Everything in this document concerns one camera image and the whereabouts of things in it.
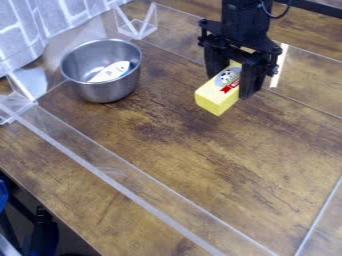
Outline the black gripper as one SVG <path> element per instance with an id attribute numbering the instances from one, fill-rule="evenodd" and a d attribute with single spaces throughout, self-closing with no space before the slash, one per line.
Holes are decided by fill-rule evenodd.
<path id="1" fill-rule="evenodd" d="M 272 0 L 221 0 L 219 21 L 201 19 L 197 44 L 204 49 L 208 78 L 229 61 L 241 63 L 239 98 L 245 100 L 261 88 L 267 73 L 273 74 L 281 49 L 268 38 Z"/>

